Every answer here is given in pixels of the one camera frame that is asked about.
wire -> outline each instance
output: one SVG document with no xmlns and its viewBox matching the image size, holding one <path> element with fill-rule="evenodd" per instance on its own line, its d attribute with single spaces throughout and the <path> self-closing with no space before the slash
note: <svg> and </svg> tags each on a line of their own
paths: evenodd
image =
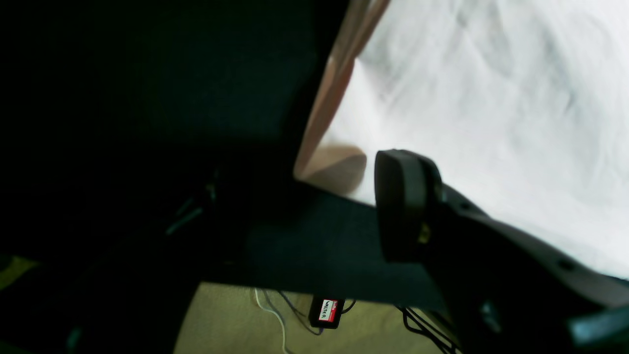
<svg viewBox="0 0 629 354">
<path fill-rule="evenodd" d="M 255 292 L 255 301 L 256 303 L 258 303 L 258 307 L 260 307 L 265 312 L 269 312 L 275 315 L 275 317 L 277 317 L 277 320 L 279 321 L 279 324 L 282 326 L 282 351 L 284 352 L 284 354 L 292 354 L 292 352 L 288 350 L 288 348 L 286 348 L 286 326 L 284 325 L 284 320 L 282 318 L 282 315 L 280 315 L 276 309 L 268 309 L 266 307 L 263 307 L 262 304 L 260 304 L 260 298 L 258 296 L 258 288 L 254 288 L 253 291 Z M 266 294 L 266 291 L 264 291 L 264 294 L 267 298 L 267 303 L 269 303 L 269 296 Z"/>
<path fill-rule="evenodd" d="M 286 301 L 286 303 L 288 304 L 288 306 L 291 308 L 291 310 L 292 310 L 293 312 L 295 312 L 295 314 L 300 314 L 300 315 L 302 315 L 302 316 L 306 317 L 306 315 L 305 315 L 303 312 L 301 312 L 301 311 L 297 310 L 297 307 L 295 307 L 295 306 L 292 304 L 292 302 L 288 299 L 288 296 L 286 296 L 286 295 L 285 295 L 285 294 L 284 294 L 281 290 L 278 290 L 277 292 L 278 292 L 278 293 L 279 293 L 279 294 L 280 294 L 280 295 L 284 298 L 284 301 Z"/>
<path fill-rule="evenodd" d="M 443 339 L 445 339 L 448 343 L 450 343 L 450 348 L 452 350 L 458 350 L 461 351 L 461 349 L 459 349 L 459 347 L 457 346 L 456 343 L 454 343 L 454 341 L 452 341 L 450 338 L 448 338 L 448 336 L 446 336 L 445 334 L 443 334 L 440 330 L 438 330 L 437 328 L 433 327 L 428 321 L 426 321 L 423 317 L 421 317 L 420 315 L 418 315 L 415 311 L 413 311 L 412 308 L 407 307 L 406 310 L 408 310 L 410 313 L 412 313 L 415 318 L 417 318 L 418 320 L 420 320 L 423 324 L 425 324 L 428 328 L 432 329 L 433 332 L 436 332 L 437 334 L 439 334 Z"/>
<path fill-rule="evenodd" d="M 320 329 L 319 329 L 319 333 L 317 333 L 317 332 L 313 331 L 310 327 L 308 327 L 308 325 L 304 322 L 303 318 L 301 318 L 301 317 L 299 316 L 299 315 L 302 315 L 303 317 L 306 317 L 306 315 L 305 315 L 303 312 L 299 311 L 299 310 L 297 309 L 297 307 L 295 307 L 295 305 L 293 305 L 293 304 L 292 304 L 292 302 L 288 299 L 288 296 L 286 296 L 283 292 L 281 292 L 280 290 L 278 290 L 277 292 L 278 292 L 278 293 L 279 293 L 279 294 L 280 294 L 280 295 L 284 298 L 284 301 L 286 301 L 286 303 L 288 304 L 288 306 L 291 308 L 292 313 L 294 313 L 294 314 L 295 314 L 295 317 L 297 317 L 297 319 L 299 320 L 299 322 L 301 323 L 301 325 L 302 325 L 302 326 L 304 326 L 304 328 L 305 328 L 308 332 L 310 332 L 310 333 L 314 334 L 315 336 L 320 336 L 320 335 L 323 333 L 323 328 L 320 328 Z"/>
<path fill-rule="evenodd" d="M 356 304 L 356 299 L 352 300 L 352 304 L 350 305 L 350 307 L 343 309 L 343 311 L 341 311 L 341 314 L 346 314 L 348 312 L 350 312 L 350 310 L 352 309 L 352 307 Z"/>
<path fill-rule="evenodd" d="M 402 312 L 402 314 L 404 315 L 403 317 L 403 321 L 404 321 L 404 327 L 406 327 L 406 329 L 408 329 L 409 331 L 416 333 L 416 334 L 420 334 L 422 336 L 427 337 L 428 339 L 430 339 L 439 350 L 441 350 L 441 352 L 443 354 L 455 354 L 456 353 L 456 347 L 453 346 L 451 348 L 449 348 L 444 342 L 442 342 L 439 338 L 437 338 L 437 336 L 435 336 L 431 331 L 429 331 L 424 325 L 422 325 L 422 323 L 420 323 L 415 317 L 413 317 L 413 315 L 411 315 L 411 313 L 408 311 L 407 308 L 404 307 L 399 307 L 396 306 L 396 308 Z M 411 319 L 418 327 L 417 328 L 412 328 L 409 324 L 408 324 L 408 319 Z"/>
</svg>

dark fabric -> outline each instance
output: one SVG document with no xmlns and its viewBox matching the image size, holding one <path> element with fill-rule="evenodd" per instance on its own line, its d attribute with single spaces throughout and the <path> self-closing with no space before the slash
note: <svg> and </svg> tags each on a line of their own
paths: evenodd
<svg viewBox="0 0 629 354">
<path fill-rule="evenodd" d="M 422 267 L 385 264 L 372 208 L 292 178 L 346 6 L 331 0 L 7 5 L 0 253 L 53 265 L 70 283 L 89 269 L 100 274 L 93 271 L 96 260 L 116 254 L 146 225 L 163 223 L 216 171 L 226 171 L 239 177 L 230 186 L 236 192 L 221 197 L 232 204 L 242 198 L 243 209 L 216 220 L 213 232 L 199 231 L 210 243 L 190 250 L 209 259 L 199 278 L 441 309 Z M 223 250 L 211 243 L 239 237 L 238 262 L 212 261 Z M 143 246 L 135 247 L 138 256 L 125 258 L 131 265 L 144 261 Z M 81 307 L 83 317 L 102 323 L 87 334 L 96 336 L 93 343 L 111 334 L 95 332 L 115 333 L 116 325 L 133 340 L 133 323 L 119 321 L 120 314 L 142 306 L 134 300 L 145 291 L 139 288 L 159 274 L 140 280 L 138 271 L 124 271 L 128 264 L 103 276 L 105 288 L 78 293 L 86 294 L 82 303 L 101 309 L 89 314 Z M 151 317 L 141 333 L 178 326 L 190 289 L 178 294 L 184 286 L 174 275 L 168 279 L 172 286 L 160 299 L 176 311 Z M 100 306 L 108 300 L 98 294 L 113 302 Z M 129 304 L 116 305 L 126 298 Z M 176 333 L 163 332 L 153 352 L 172 350 Z M 141 348 L 142 338 L 134 345 L 128 349 Z"/>
</svg>

black cable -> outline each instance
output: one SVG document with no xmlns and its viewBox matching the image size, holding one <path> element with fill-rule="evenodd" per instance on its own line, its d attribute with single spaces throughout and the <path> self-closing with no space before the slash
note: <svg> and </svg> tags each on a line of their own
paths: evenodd
<svg viewBox="0 0 629 354">
<path fill-rule="evenodd" d="M 350 305 L 350 307 L 343 309 L 343 311 L 341 311 L 341 314 L 346 314 L 348 312 L 350 312 L 350 310 L 352 309 L 352 307 L 356 304 L 356 299 L 352 300 L 352 304 Z"/>
<path fill-rule="evenodd" d="M 277 292 L 278 292 L 278 293 L 279 293 L 279 294 L 280 294 L 280 295 L 284 298 L 284 301 L 286 301 L 286 303 L 288 304 L 288 306 L 291 308 L 291 310 L 292 310 L 293 312 L 295 312 L 296 314 L 300 314 L 300 315 L 302 315 L 302 316 L 306 317 L 306 315 L 305 315 L 303 312 L 301 312 L 300 310 L 298 310 L 298 309 L 297 309 L 297 307 L 295 307 L 295 306 L 292 304 L 292 302 L 288 299 L 288 297 L 286 296 L 286 294 L 284 294 L 281 290 L 278 290 Z"/>
<path fill-rule="evenodd" d="M 278 290 L 277 292 L 282 296 L 284 301 L 286 301 L 286 303 L 288 304 L 288 307 L 291 308 L 292 313 L 294 313 L 295 317 L 297 317 L 297 319 L 299 320 L 299 323 L 301 323 L 301 325 L 304 326 L 304 328 L 306 328 L 306 330 L 308 332 L 314 334 L 315 336 L 320 336 L 323 333 L 323 328 L 320 328 L 319 329 L 319 333 L 317 333 L 317 332 L 313 331 L 310 327 L 308 327 L 308 325 L 304 322 L 304 320 L 299 316 L 299 315 L 302 315 L 302 316 L 306 317 L 306 315 L 303 312 L 301 312 L 300 310 L 298 310 L 297 307 L 295 307 L 292 304 L 292 302 L 288 299 L 288 297 L 283 292 L 281 292 L 280 290 Z"/>
<path fill-rule="evenodd" d="M 457 346 L 456 343 L 454 343 L 454 341 L 452 341 L 450 338 L 448 338 L 448 336 L 446 336 L 445 334 L 443 334 L 440 330 L 438 330 L 437 328 L 433 327 L 428 321 L 426 321 L 426 319 L 424 319 L 423 317 L 421 317 L 420 315 L 418 315 L 415 311 L 413 311 L 412 308 L 407 307 L 406 308 L 407 311 L 409 311 L 410 313 L 412 313 L 415 318 L 417 318 L 418 320 L 420 320 L 423 324 L 425 324 L 428 328 L 432 329 L 433 332 L 436 332 L 437 334 L 439 334 L 443 339 L 445 339 L 446 341 L 448 341 L 448 343 L 450 343 L 450 349 L 452 350 L 458 350 L 461 351 L 461 349 L 459 348 L 459 346 Z"/>
<path fill-rule="evenodd" d="M 411 315 L 411 313 L 406 308 L 399 307 L 399 306 L 396 306 L 396 308 L 400 312 L 402 312 L 402 315 L 404 315 L 404 317 L 403 317 L 404 327 L 406 327 L 407 330 L 409 330 L 409 331 L 411 331 L 413 333 L 416 333 L 416 334 L 420 334 L 420 335 L 422 335 L 424 337 L 427 337 L 429 340 L 431 340 L 437 346 L 437 348 L 439 348 L 439 350 L 441 350 L 441 352 L 443 354 L 455 354 L 456 353 L 455 349 L 449 348 L 447 346 L 447 344 L 445 344 L 439 338 L 437 338 L 437 336 L 435 336 L 424 325 L 422 325 L 417 319 L 415 319 L 415 317 L 413 317 L 413 315 Z M 411 319 L 419 327 L 419 329 L 412 328 L 408 324 L 408 319 Z"/>
</svg>

beige carpet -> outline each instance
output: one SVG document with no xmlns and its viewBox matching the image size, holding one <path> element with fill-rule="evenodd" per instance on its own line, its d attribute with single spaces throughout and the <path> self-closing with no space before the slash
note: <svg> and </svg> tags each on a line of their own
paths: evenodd
<svg viewBox="0 0 629 354">
<path fill-rule="evenodd" d="M 294 354 L 440 353 L 430 340 L 407 331 L 401 313 L 392 305 L 359 301 L 343 315 L 338 329 L 315 336 L 301 326 L 276 292 L 269 294 L 286 321 L 286 344 Z M 308 313 L 311 295 L 287 295 L 300 311 Z M 261 293 L 260 301 L 265 305 Z M 257 306 L 252 288 L 202 283 L 175 348 L 175 354 L 201 353 L 281 354 L 282 329 L 273 314 Z"/>
</svg>

red label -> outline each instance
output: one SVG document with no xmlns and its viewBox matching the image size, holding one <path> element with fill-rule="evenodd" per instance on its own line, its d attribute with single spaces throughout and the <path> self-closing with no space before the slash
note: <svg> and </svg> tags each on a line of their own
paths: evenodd
<svg viewBox="0 0 629 354">
<path fill-rule="evenodd" d="M 321 312 L 319 312 L 319 321 L 334 322 L 334 315 L 337 313 L 336 300 L 323 300 Z"/>
</svg>

